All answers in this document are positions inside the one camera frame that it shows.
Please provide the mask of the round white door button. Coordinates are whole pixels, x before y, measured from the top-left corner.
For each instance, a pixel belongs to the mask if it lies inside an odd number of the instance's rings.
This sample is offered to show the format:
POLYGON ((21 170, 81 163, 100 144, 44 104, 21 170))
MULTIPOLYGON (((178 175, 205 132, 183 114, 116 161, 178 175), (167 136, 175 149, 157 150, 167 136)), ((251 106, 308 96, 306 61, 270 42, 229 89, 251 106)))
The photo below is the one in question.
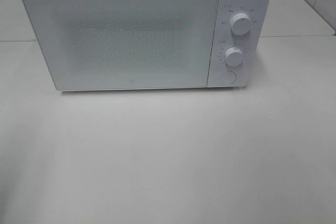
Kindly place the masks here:
POLYGON ((223 85, 230 87, 236 80, 236 73, 233 71, 223 72, 220 76, 220 81, 223 85))

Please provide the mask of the white microwave door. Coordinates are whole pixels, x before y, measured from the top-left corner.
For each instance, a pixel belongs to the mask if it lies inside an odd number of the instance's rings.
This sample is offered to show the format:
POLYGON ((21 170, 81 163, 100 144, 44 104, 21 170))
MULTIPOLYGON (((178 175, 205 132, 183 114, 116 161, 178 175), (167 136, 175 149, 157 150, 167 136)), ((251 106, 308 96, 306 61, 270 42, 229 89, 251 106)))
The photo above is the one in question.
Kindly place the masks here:
POLYGON ((59 91, 202 88, 217 0, 23 0, 59 91))

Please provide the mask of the white microwave knob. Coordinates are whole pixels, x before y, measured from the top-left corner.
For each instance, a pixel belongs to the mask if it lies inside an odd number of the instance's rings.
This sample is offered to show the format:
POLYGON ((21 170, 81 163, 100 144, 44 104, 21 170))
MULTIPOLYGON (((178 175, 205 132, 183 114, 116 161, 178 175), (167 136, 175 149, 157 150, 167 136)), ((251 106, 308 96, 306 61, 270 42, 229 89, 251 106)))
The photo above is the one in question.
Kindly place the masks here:
POLYGON ((229 18, 231 31, 235 35, 244 35, 251 29, 253 19, 246 11, 235 12, 229 18))
POLYGON ((243 51, 238 47, 228 48, 224 52, 224 61, 230 67, 237 67, 244 61, 243 51))

